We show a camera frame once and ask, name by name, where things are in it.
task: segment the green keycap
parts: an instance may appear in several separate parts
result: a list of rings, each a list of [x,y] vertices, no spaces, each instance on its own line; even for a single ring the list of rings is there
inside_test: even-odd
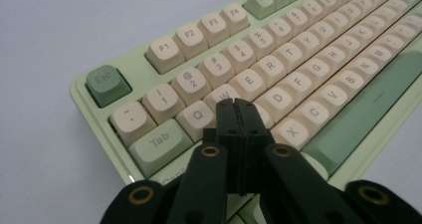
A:
[[[261,20],[273,14],[276,11],[276,5],[274,0],[248,0],[245,3],[245,9]]]
[[[421,59],[416,51],[398,55],[302,151],[332,175],[420,76]]]
[[[129,151],[143,175],[149,178],[192,144],[186,132],[171,118],[134,142]]]
[[[87,75],[87,86],[100,108],[129,94],[131,89],[120,73],[110,65],[104,65]]]

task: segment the keyboard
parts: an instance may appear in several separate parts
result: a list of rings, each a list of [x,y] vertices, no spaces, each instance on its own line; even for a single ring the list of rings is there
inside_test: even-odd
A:
[[[252,102],[331,185],[357,179],[422,101],[421,0],[236,0],[77,76],[71,96],[126,184],[181,175],[215,105]],[[261,223],[229,195],[229,223]]]

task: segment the white background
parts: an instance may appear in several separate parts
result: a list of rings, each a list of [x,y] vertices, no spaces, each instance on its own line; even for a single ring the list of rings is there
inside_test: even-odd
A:
[[[234,0],[0,0],[0,223],[98,223],[123,188],[71,81]],[[422,106],[365,178],[422,211]]]

